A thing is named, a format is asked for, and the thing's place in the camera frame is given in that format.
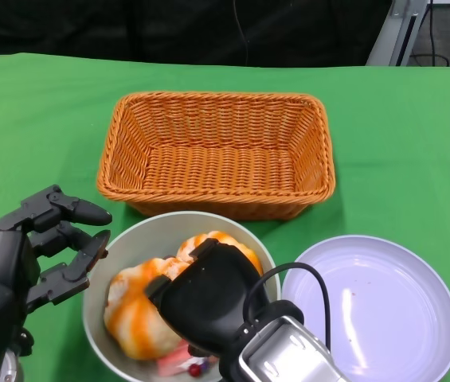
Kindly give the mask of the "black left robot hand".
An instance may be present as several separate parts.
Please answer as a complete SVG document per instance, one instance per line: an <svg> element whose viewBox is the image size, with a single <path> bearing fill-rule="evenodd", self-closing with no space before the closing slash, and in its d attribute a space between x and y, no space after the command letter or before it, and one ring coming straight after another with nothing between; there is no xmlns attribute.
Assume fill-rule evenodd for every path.
<svg viewBox="0 0 450 382"><path fill-rule="evenodd" d="M94 236L79 224L105 227L112 215L51 185L0 218L0 284L26 313L57 305L89 286L88 273L107 256L111 233Z"/></svg>

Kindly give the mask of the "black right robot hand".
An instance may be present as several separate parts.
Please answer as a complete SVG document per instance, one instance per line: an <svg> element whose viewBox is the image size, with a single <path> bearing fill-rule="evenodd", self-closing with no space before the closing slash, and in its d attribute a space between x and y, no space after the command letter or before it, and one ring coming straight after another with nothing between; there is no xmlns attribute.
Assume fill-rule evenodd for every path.
<svg viewBox="0 0 450 382"><path fill-rule="evenodd" d="M144 293L164 322L193 348L222 360L239 353L270 321L303 314L293 303L270 301L260 274L232 245L207 239L175 279L154 278Z"/></svg>

